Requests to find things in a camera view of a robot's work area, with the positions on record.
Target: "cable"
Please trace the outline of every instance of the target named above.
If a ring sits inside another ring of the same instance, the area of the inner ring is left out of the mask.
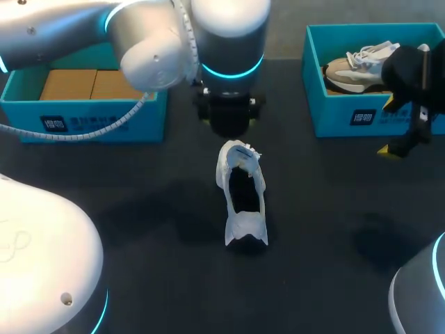
[[[125,115],[115,121],[113,124],[108,125],[102,129],[88,132],[87,134],[71,134],[71,135],[63,135],[63,134],[42,134],[40,132],[33,132],[28,130],[17,129],[15,127],[10,127],[8,125],[0,124],[0,131],[8,132],[9,134],[15,134],[18,136],[31,137],[44,139],[47,141],[87,141],[98,136],[102,136],[108,132],[116,130],[118,127],[123,125],[125,122],[128,122],[130,118],[135,116],[140,108],[146,103],[149,98],[149,93],[145,93],[141,99],[136,103],[136,105]]]

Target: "tan insert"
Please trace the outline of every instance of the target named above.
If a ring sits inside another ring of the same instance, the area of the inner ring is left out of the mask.
[[[143,93],[132,88],[121,71],[97,71],[92,100],[139,100]]]
[[[139,100],[121,71],[52,70],[40,100]]]
[[[52,70],[40,100],[89,100],[96,70]]]

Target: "dark table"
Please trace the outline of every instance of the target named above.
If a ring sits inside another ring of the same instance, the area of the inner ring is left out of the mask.
[[[445,140],[387,161],[375,154],[385,138],[315,138],[297,60],[266,61],[259,87],[268,105],[242,138],[267,183],[270,246],[257,256],[225,248],[214,180],[225,141],[198,122],[186,86],[170,94],[162,145],[0,136],[2,173],[97,224],[111,334],[393,333],[397,265],[445,230]]]

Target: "sneaker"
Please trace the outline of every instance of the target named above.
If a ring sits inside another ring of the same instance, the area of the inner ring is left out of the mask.
[[[362,47],[360,52],[346,53],[346,58],[330,62],[325,69],[329,83],[347,93],[363,93],[372,86],[383,85],[382,65],[399,44],[390,41]]]
[[[224,190],[228,218],[225,245],[253,236],[268,245],[260,154],[242,141],[228,141],[221,148],[216,184]]]

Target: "shoe insole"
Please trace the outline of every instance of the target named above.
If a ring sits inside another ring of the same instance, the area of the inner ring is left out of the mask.
[[[245,170],[239,167],[232,170],[229,190],[236,213],[259,212],[259,197],[255,189],[255,181]]]

